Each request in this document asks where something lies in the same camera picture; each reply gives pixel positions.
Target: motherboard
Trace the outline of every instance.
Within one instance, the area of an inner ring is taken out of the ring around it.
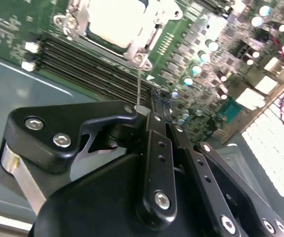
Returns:
[[[170,101],[226,140],[284,88],[282,0],[0,0],[0,58],[97,100]],[[138,78],[141,95],[138,96]]]

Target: white label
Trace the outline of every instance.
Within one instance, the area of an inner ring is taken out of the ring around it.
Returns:
[[[151,75],[148,75],[147,76],[147,78],[146,78],[146,80],[152,80],[152,79],[154,79],[155,77],[153,77],[153,76],[151,76]]]

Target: black plastic bracket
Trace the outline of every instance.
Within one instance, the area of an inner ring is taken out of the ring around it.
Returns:
[[[241,226],[253,237],[284,237],[284,221],[208,144],[198,151],[208,161],[223,195],[229,195],[238,208]]]
[[[141,186],[137,214],[150,229],[168,227],[177,215],[172,143],[160,101],[147,115],[142,152]]]
[[[80,150],[81,135],[100,131],[112,123],[131,123],[136,117],[135,110],[123,101],[20,108],[8,116],[4,139],[13,151],[40,168],[64,172]],[[30,118],[39,119],[44,127],[29,129],[25,121]],[[59,147],[53,142],[59,133],[71,139],[68,147]]]
[[[186,132],[175,123],[170,124],[170,136],[173,141],[174,165],[181,165],[188,177],[193,197],[200,196],[202,215],[208,215],[206,220],[210,224],[205,227],[207,233],[222,237],[246,237],[237,225],[205,157],[193,151]]]

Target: capacitor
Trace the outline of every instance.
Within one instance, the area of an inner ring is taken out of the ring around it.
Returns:
[[[182,117],[183,120],[189,119],[189,117],[190,117],[189,111],[188,110],[182,111],[182,116],[181,117]]]
[[[192,85],[193,84],[193,80],[190,77],[185,77],[183,82],[185,83],[185,85]]]
[[[262,25],[262,23],[264,23],[264,21],[260,16],[255,16],[251,20],[251,25],[254,26],[254,27],[259,27],[259,26]]]
[[[270,10],[271,10],[270,6],[262,6],[259,9],[259,15],[261,15],[261,16],[269,16]]]
[[[262,42],[262,43],[269,43],[270,32],[263,28],[258,29],[257,35],[255,36],[255,40]]]
[[[196,110],[195,114],[196,114],[196,116],[201,117],[203,115],[203,111],[202,110]]]
[[[277,22],[277,21],[272,21],[271,22],[272,28],[276,31],[284,32],[284,24]]]
[[[178,90],[177,90],[177,89],[174,89],[174,90],[172,91],[172,97],[173,97],[173,98],[177,98],[177,97],[178,97]]]
[[[217,51],[217,49],[219,48],[219,45],[217,44],[217,42],[211,39],[207,39],[205,44],[208,47],[208,49],[212,52]]]
[[[218,88],[216,92],[220,96],[221,100],[227,99],[227,94],[222,90],[222,88]]]
[[[192,71],[193,75],[198,75],[199,73],[201,73],[202,68],[198,65],[195,65],[195,66],[192,67],[191,71]]]
[[[254,60],[249,56],[249,55],[244,55],[244,57],[242,58],[242,60],[244,62],[247,63],[247,65],[252,65],[254,63]]]
[[[184,125],[184,124],[186,123],[186,121],[183,120],[182,117],[178,117],[178,118],[177,118],[177,123],[178,123],[179,125]]]
[[[258,58],[259,57],[259,52],[256,51],[255,49],[253,48],[250,48],[247,52],[250,56],[252,56],[253,58]]]
[[[203,62],[203,63],[207,63],[207,62],[210,61],[210,56],[205,51],[200,50],[198,52],[198,56],[199,56],[201,62]]]
[[[226,75],[224,75],[223,72],[221,72],[221,71],[218,71],[218,72],[216,73],[216,76],[217,76],[221,81],[226,81],[226,80],[227,80]]]

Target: green circuit board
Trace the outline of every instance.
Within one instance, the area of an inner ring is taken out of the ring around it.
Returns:
[[[84,45],[70,41],[67,36],[54,24],[55,15],[64,15],[68,0],[0,0],[0,57],[14,64],[21,65],[27,51],[25,43],[29,33],[48,33],[54,38],[71,45],[82,52],[101,59],[120,70],[136,77],[137,70],[106,58],[100,53],[90,50]],[[271,20],[284,23],[284,1],[242,1],[245,7],[239,13],[229,14],[227,18],[216,16],[211,9],[206,8],[201,1],[177,0],[183,17],[178,21],[169,21],[163,28],[157,44],[149,55],[153,69],[142,72],[142,79],[152,86],[172,93],[178,91],[178,97],[173,98],[172,116],[175,121],[181,121],[191,136],[192,142],[202,141],[214,130],[229,124],[239,114],[240,105],[228,95],[222,100],[217,90],[219,85],[225,88],[233,87],[234,81],[244,81],[251,69],[259,69],[265,57],[269,59],[278,50],[272,43],[257,45],[260,57],[253,65],[247,65],[241,58],[233,55],[233,50],[240,40],[253,44],[250,39],[260,27],[251,24],[253,17],[259,15],[261,6],[271,7],[270,14],[263,17],[264,21]],[[220,1],[210,1],[216,7],[224,8]],[[276,33],[284,39],[284,33]],[[218,49],[211,50],[207,41],[217,42]],[[208,54],[210,60],[202,60],[202,53]],[[200,66],[201,72],[194,73],[192,68]],[[226,82],[221,82],[216,73],[230,72]],[[77,91],[104,100],[104,96],[91,88],[75,84],[71,81],[41,69],[37,73],[71,87]],[[191,78],[192,84],[185,84],[185,78]]]

